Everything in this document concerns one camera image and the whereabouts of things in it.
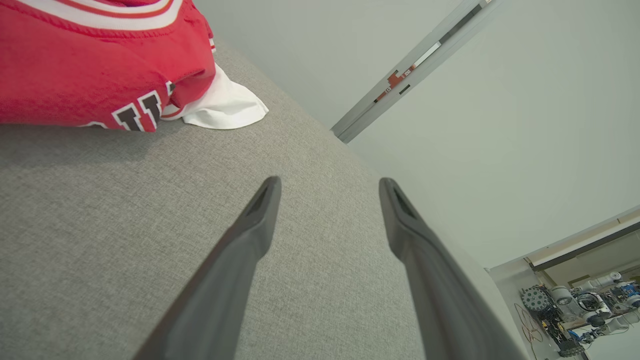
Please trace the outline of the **white wheeled background robot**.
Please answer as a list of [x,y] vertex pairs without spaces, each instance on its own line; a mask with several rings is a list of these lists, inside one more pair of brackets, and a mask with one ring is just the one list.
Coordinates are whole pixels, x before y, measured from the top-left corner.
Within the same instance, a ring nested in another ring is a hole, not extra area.
[[640,284],[624,280],[620,272],[574,287],[535,284],[519,290],[519,298],[561,358],[585,355],[585,346],[595,340],[640,324]]

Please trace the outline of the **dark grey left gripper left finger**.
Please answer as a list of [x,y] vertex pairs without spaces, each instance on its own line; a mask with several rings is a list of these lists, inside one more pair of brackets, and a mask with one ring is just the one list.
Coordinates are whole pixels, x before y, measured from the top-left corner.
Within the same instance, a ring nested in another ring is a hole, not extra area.
[[281,194],[281,178],[266,178],[132,360],[234,360],[256,267],[274,239]]

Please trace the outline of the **grey partition post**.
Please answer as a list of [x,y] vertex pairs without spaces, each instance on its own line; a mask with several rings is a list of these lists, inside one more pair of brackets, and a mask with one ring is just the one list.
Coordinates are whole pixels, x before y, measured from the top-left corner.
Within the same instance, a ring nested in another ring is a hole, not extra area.
[[385,78],[333,125],[331,131],[334,136],[345,144],[355,139],[487,27],[499,10],[505,9],[510,2],[512,0],[461,0]]

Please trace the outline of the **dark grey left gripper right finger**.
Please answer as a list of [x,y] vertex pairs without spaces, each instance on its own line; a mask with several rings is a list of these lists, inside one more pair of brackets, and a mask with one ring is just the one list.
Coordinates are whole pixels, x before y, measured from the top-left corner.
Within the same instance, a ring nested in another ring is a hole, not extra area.
[[528,360],[514,337],[393,178],[379,181],[387,240],[406,269],[426,360]]

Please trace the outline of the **red jersey with white stripes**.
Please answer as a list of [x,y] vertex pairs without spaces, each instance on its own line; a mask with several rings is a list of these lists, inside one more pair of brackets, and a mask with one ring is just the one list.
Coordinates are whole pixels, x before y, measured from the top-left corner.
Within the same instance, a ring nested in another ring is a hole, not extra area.
[[192,0],[0,0],[0,125],[155,132],[215,79]]

